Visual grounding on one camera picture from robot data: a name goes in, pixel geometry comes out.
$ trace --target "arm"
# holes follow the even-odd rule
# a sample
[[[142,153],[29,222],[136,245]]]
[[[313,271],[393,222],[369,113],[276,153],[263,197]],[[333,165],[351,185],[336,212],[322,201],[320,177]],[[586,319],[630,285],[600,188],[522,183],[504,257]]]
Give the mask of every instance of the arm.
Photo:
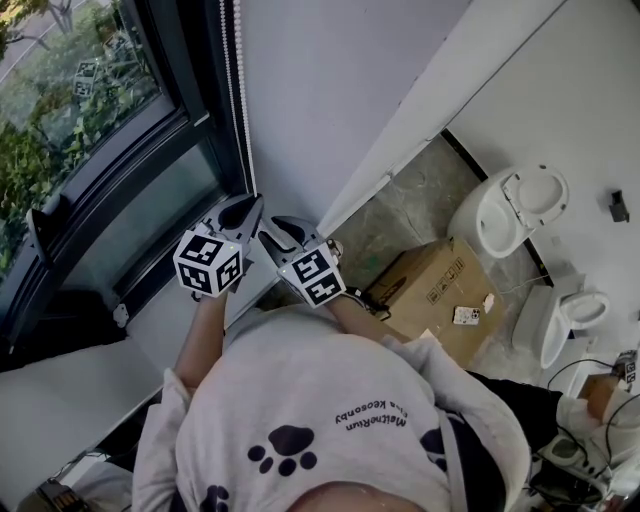
[[[177,490],[176,439],[191,403],[187,389],[197,388],[222,355],[226,301],[226,293],[202,298],[174,371],[165,371],[162,403],[149,407],[133,473],[136,512],[170,510],[176,499],[189,502]]]
[[[326,306],[347,334],[362,336],[378,343],[385,336],[391,336],[403,343],[409,341],[405,335],[385,325],[348,297],[336,297]]]

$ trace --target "foliage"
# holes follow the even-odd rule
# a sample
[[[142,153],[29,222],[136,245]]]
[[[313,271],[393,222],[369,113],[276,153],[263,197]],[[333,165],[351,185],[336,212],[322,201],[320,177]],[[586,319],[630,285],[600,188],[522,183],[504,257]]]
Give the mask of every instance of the foliage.
[[[76,15],[72,33],[52,36],[50,51],[37,49],[0,84],[0,281],[22,244],[27,211],[41,208],[158,92],[139,47],[105,51],[124,30],[116,7],[91,5]],[[83,98],[73,84],[88,59],[98,72]]]

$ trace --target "white wall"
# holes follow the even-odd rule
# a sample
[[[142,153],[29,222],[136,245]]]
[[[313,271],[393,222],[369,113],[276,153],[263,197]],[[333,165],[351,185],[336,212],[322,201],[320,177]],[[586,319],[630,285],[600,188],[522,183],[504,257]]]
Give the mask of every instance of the white wall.
[[[161,383],[128,341],[0,373],[0,500],[14,508]]]
[[[630,0],[569,0],[451,124],[488,172],[548,162],[570,188],[534,233],[547,266],[569,259],[612,299],[600,347],[636,346],[640,311],[640,13]],[[607,204],[622,189],[631,223]]]
[[[468,0],[244,0],[256,181],[319,221]]]
[[[353,175],[325,212],[320,231],[331,233],[385,174],[399,172],[560,4],[474,0],[357,169],[348,172]]]

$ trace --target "cardboard box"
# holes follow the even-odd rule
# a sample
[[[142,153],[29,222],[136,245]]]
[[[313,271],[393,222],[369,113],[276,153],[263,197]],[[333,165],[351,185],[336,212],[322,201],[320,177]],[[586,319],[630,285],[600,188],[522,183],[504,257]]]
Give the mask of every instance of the cardboard box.
[[[478,258],[460,238],[439,240],[406,251],[368,289],[389,306],[385,321],[411,339],[431,332],[447,353],[466,367],[487,336],[502,323],[504,301]],[[493,307],[483,302],[493,294]],[[455,325],[456,306],[478,308],[478,325]]]

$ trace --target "tree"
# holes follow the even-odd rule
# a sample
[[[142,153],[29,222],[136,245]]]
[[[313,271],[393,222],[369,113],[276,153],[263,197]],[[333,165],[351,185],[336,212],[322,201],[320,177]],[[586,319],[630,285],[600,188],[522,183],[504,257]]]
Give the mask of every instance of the tree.
[[[36,41],[45,50],[50,49],[41,36],[25,34],[24,27],[20,27],[20,23],[29,16],[42,16],[46,12],[51,13],[63,34],[73,31],[71,0],[60,0],[60,3],[51,0],[0,0],[0,15],[5,18],[0,19],[0,60],[10,44],[25,39]]]

